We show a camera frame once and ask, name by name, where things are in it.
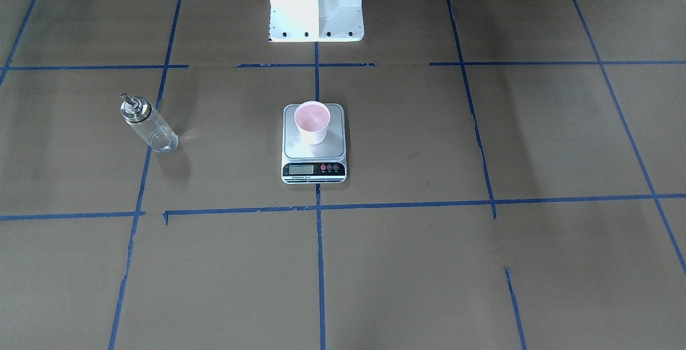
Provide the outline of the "silver digital kitchen scale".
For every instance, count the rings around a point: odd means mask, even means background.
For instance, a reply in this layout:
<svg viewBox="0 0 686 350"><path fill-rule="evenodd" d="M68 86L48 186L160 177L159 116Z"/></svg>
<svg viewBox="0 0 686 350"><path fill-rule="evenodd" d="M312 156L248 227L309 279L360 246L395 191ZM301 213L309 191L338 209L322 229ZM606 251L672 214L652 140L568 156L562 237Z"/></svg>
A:
<svg viewBox="0 0 686 350"><path fill-rule="evenodd" d="M348 169L346 161L345 111L341 105L326 103L329 126L323 140L307 143L296 123L299 105L292 104L282 111L281 179L287 184L321 184L344 182Z"/></svg>

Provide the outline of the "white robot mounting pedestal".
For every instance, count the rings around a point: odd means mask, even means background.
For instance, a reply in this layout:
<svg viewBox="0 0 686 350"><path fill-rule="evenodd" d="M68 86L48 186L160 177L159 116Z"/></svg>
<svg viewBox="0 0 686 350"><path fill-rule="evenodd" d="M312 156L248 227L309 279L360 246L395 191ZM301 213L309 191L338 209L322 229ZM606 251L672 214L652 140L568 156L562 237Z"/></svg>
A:
<svg viewBox="0 0 686 350"><path fill-rule="evenodd" d="M357 42L364 37L362 0L270 0L272 42Z"/></svg>

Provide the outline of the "clear glass sauce bottle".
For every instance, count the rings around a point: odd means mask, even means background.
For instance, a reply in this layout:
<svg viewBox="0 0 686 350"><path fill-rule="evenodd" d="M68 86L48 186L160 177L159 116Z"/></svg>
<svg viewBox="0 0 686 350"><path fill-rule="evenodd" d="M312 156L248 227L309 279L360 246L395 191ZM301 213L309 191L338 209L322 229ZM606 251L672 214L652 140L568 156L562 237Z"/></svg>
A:
<svg viewBox="0 0 686 350"><path fill-rule="evenodd" d="M128 94L122 94L120 98L123 119L153 151L167 153L178 147L178 135L147 99Z"/></svg>

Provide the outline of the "brown paper table cover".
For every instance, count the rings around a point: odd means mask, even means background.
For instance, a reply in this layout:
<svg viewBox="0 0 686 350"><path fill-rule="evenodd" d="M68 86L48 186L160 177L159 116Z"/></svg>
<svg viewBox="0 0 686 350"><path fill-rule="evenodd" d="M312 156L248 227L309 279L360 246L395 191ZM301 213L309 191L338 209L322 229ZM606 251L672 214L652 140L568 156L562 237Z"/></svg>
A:
<svg viewBox="0 0 686 350"><path fill-rule="evenodd" d="M362 5L2 0L2 349L684 349L684 0ZM307 101L344 182L281 179Z"/></svg>

